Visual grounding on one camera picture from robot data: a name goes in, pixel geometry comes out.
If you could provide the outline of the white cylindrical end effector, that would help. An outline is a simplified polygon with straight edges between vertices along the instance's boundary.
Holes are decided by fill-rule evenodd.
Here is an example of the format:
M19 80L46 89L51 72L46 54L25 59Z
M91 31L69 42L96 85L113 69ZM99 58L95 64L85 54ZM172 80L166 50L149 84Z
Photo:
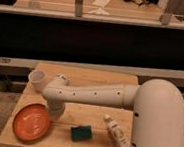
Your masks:
M62 102L50 101L47 103L47 108L52 121L58 120L65 112L65 104Z

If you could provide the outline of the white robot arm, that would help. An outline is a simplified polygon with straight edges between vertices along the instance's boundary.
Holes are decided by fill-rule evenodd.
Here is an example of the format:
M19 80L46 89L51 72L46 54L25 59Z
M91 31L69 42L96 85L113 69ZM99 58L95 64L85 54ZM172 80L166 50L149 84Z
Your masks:
M151 79L143 85L71 87L63 75L43 89L53 115L66 102L128 109L133 107L131 147L184 147L184 98L170 81Z

